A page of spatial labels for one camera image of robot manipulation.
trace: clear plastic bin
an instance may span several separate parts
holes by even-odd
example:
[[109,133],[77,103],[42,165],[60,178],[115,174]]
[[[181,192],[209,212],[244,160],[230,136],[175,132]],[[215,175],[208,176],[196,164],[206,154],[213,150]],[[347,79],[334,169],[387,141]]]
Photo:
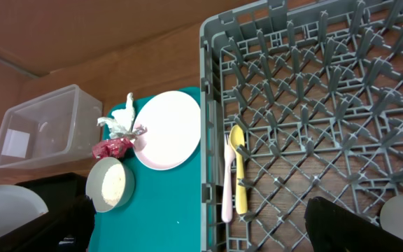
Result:
[[0,168],[40,168],[91,157],[102,103],[70,85],[7,110]]

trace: plate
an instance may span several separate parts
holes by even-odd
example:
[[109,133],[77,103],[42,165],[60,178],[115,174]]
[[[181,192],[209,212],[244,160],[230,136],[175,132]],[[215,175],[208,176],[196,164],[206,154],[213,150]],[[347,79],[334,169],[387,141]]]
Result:
[[0,185],[0,237],[48,212],[36,193],[17,185]]
[[172,169],[187,160],[200,142],[200,107],[184,92],[164,92],[139,111],[134,126],[139,125],[147,132],[135,141],[136,157],[151,169]]

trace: pink plate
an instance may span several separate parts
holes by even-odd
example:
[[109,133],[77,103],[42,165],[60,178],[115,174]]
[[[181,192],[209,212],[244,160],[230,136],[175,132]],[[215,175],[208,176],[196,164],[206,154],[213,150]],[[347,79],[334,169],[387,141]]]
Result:
[[143,165],[164,171],[182,164],[200,142],[200,107],[188,94],[169,91],[153,97],[134,126],[147,132],[135,141],[134,152]]

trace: gray dish rack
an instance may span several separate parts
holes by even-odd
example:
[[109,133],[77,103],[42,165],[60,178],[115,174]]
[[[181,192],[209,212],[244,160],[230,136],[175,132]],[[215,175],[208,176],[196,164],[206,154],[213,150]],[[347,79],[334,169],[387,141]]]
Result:
[[[379,225],[403,194],[403,0],[268,0],[210,17],[200,85],[201,251],[312,251],[309,198]],[[235,124],[248,213],[226,225],[223,134]]]

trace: teal tray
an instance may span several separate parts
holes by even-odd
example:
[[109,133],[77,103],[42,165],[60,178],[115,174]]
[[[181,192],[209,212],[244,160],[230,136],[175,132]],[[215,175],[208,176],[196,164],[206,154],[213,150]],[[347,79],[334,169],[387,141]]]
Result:
[[[198,87],[180,91],[200,105]],[[134,101],[136,112],[152,98]],[[125,104],[112,108],[108,117],[116,109],[125,109]],[[96,214],[89,251],[200,251],[200,145],[188,160],[168,171],[145,167],[133,150],[123,162],[135,175],[135,191],[126,205]]]

